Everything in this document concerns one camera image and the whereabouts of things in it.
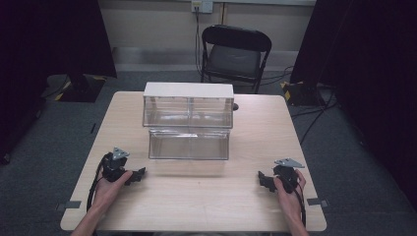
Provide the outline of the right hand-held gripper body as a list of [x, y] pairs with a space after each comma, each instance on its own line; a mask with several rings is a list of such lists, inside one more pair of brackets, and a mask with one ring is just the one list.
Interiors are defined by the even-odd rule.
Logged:
[[296, 168], [304, 168], [304, 165], [292, 158], [276, 160], [273, 168], [274, 175], [281, 181], [287, 194], [293, 193], [300, 188], [300, 175]]

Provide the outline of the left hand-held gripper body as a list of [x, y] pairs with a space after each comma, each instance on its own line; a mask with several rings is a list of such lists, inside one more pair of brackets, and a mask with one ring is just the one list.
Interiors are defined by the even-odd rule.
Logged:
[[125, 164], [130, 154], [119, 147], [106, 154], [101, 160], [102, 176], [109, 182], [115, 182], [125, 172]]

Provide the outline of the person's right hand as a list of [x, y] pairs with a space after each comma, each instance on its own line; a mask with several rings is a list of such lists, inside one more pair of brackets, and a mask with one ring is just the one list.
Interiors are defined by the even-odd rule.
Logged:
[[277, 190], [277, 199], [284, 212], [285, 218], [287, 220], [300, 221], [302, 218], [300, 201], [303, 199], [303, 190], [306, 185], [306, 180], [298, 169], [295, 170], [295, 173], [298, 175], [298, 185], [291, 194], [285, 192], [279, 178], [274, 178], [273, 181]]

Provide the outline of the person's left hand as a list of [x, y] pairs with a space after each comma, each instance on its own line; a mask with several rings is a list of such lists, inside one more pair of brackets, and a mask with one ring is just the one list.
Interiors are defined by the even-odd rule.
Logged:
[[133, 172], [128, 170], [115, 182], [109, 182], [106, 179], [99, 180], [91, 207], [100, 212], [106, 212], [132, 175]]

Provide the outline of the grey tape strip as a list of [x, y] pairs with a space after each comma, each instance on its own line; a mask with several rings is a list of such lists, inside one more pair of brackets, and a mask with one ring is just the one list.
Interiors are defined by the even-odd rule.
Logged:
[[55, 209], [57, 211], [65, 211], [67, 208], [79, 208], [81, 203], [81, 201], [68, 201], [58, 204]]
[[322, 200], [320, 198], [312, 198], [312, 199], [307, 199], [307, 203], [309, 206], [321, 206], [321, 207], [328, 207], [328, 201], [327, 200]]

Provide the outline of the clear plastic drawer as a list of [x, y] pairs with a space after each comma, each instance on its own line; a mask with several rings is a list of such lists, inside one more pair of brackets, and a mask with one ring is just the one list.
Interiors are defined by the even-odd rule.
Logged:
[[227, 160], [228, 129], [152, 128], [149, 130], [149, 158]]

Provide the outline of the black stand base striped tape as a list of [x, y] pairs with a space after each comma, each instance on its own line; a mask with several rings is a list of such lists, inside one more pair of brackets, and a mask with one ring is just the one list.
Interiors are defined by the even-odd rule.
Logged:
[[47, 78], [46, 89], [41, 97], [62, 102], [94, 103], [106, 79], [94, 75], [53, 75]]
[[291, 84], [283, 82], [280, 84], [286, 102], [292, 106], [325, 106], [319, 89], [309, 86], [303, 82]]

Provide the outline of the clear drawer cabinet white top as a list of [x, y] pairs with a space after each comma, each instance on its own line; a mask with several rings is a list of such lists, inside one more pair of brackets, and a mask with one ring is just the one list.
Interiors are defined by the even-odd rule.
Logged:
[[148, 82], [143, 99], [145, 127], [233, 128], [229, 84]]

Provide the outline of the black folding chair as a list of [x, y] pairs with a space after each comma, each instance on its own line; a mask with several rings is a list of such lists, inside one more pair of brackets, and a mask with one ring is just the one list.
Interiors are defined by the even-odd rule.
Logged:
[[271, 40], [258, 30], [213, 25], [202, 33], [201, 82], [208, 77], [224, 78], [252, 85], [259, 91], [271, 51]]

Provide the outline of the black curtain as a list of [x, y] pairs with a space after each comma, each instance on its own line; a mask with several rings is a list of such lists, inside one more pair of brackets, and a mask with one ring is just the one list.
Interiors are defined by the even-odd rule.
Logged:
[[417, 210], [417, 0], [316, 0], [290, 81], [335, 87]]
[[0, 0], [0, 164], [52, 75], [116, 76], [98, 0]]

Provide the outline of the white wall outlet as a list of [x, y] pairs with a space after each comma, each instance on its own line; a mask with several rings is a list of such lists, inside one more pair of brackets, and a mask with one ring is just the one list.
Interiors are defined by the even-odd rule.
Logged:
[[191, 11], [193, 13], [211, 14], [213, 11], [213, 2], [211, 0], [192, 0]]

